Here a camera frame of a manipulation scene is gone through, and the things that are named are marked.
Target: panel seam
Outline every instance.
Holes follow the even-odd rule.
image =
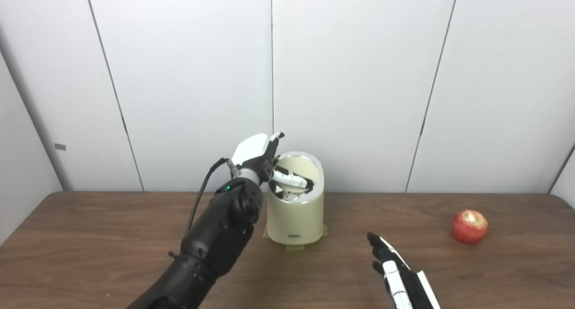
[[[107,59],[106,50],[104,49],[104,45],[102,42],[102,36],[100,35],[100,30],[98,28],[98,22],[96,21],[96,16],[94,14],[94,8],[92,6],[92,0],[88,0],[88,6],[90,6],[90,13],[92,14],[92,20],[94,21],[94,26],[96,28],[96,34],[98,35],[98,41],[100,43],[100,48],[102,49],[104,61],[106,62],[106,68],[107,68],[108,75],[110,76],[111,86],[112,86],[112,89],[114,90],[115,102],[118,105],[119,115],[122,119],[122,123],[123,123],[124,129],[126,131],[126,137],[128,139],[128,145],[130,146],[130,151],[132,153],[132,159],[134,160],[134,165],[136,166],[136,172],[138,174],[138,180],[140,181],[140,186],[142,187],[142,191],[145,191],[144,184],[142,182],[142,176],[140,175],[140,168],[138,168],[138,162],[136,161],[136,155],[134,154],[134,148],[132,147],[132,141],[130,139],[130,134],[128,133],[128,127],[126,126],[126,122],[124,120],[124,113],[122,112],[122,106],[119,104],[118,93],[115,89],[114,78],[111,75],[110,64],[109,64],[108,59]]]
[[[431,102],[431,96],[433,95],[433,89],[435,88],[435,81],[437,80],[437,74],[439,72],[439,66],[441,64],[441,58],[443,57],[443,50],[445,49],[445,42],[447,41],[447,35],[449,33],[449,28],[451,26],[451,19],[453,18],[453,12],[456,9],[457,0],[453,0],[453,5],[451,6],[451,13],[449,14],[449,20],[447,21],[447,28],[445,30],[445,36],[443,37],[443,44],[441,45],[441,51],[439,51],[439,59],[437,61],[437,67],[435,67],[435,74],[433,75],[433,82],[431,83],[431,90],[429,91],[429,97],[427,98],[427,106],[425,106],[425,113],[423,114],[423,121],[421,122],[421,130],[419,131],[419,137],[417,138],[417,144],[415,145],[415,152],[413,153],[413,160],[411,160],[411,168],[409,169],[409,175],[407,177],[407,183],[405,184],[405,193],[409,188],[409,182],[411,180],[411,174],[413,173],[413,166],[415,165],[415,159],[417,157],[417,151],[419,150],[419,142],[421,141],[421,136],[423,135],[423,127],[425,126],[425,120],[427,118],[427,112],[429,111],[429,103]]]

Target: black cable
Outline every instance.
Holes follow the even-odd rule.
[[[214,163],[214,165],[212,165],[212,167],[210,168],[210,170],[208,171],[208,174],[206,175],[206,177],[203,179],[203,183],[201,188],[198,191],[198,196],[195,197],[195,201],[194,201],[194,206],[191,209],[191,213],[190,213],[190,218],[187,220],[187,227],[186,227],[186,232],[185,234],[187,234],[187,232],[191,229],[191,225],[194,221],[194,216],[195,216],[195,211],[198,209],[198,205],[199,205],[199,199],[202,197],[203,194],[203,190],[206,188],[206,185],[208,184],[208,181],[210,180],[210,176],[212,176],[212,173],[214,173],[214,171],[216,170],[216,168],[219,168],[222,164],[225,164],[229,159],[228,158],[221,158],[219,159],[216,163]]]

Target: black and white robotic hand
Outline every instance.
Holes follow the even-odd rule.
[[[382,237],[368,233],[367,239],[378,259],[373,268],[384,277],[385,288],[397,309],[440,309],[423,271],[411,271],[396,249]]]

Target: white robotic hand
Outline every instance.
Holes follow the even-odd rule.
[[[397,309],[440,309],[423,271],[411,271],[401,255],[382,237],[368,233],[367,239],[378,259],[373,268],[384,277],[385,288]]]
[[[282,137],[283,133],[281,132],[277,132],[269,137],[266,134],[261,133],[253,135],[249,139],[240,143],[236,148],[236,152],[232,159],[227,162],[228,167],[230,167],[230,171],[232,171],[232,176],[248,177],[253,181],[258,180],[259,178],[257,177],[261,177],[261,175],[258,175],[257,171],[253,168],[247,168],[247,163],[250,162],[250,160],[259,159],[262,156],[265,156],[268,147],[274,143],[277,145],[276,140]],[[300,176],[287,170],[287,168],[282,168],[276,164],[270,166],[272,166],[271,177],[267,178],[268,180],[307,190],[314,186],[314,182],[309,178]]]

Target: robotic hand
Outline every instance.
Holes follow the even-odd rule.
[[[199,196],[209,175],[220,164],[228,164],[232,179],[216,190],[195,223],[193,215],[190,217],[180,253],[169,253],[174,258],[172,264],[128,309],[199,307],[216,280],[232,269],[250,241],[263,202],[259,186],[274,176],[274,157],[281,137],[280,132],[270,137],[252,136],[238,145],[231,160],[221,159],[210,169]],[[305,182],[304,178],[286,176],[282,178],[298,184]]]
[[[385,288],[397,309],[440,309],[423,271],[411,271],[401,255],[382,237],[368,233],[367,239],[378,259],[373,262],[373,268],[384,277]]]

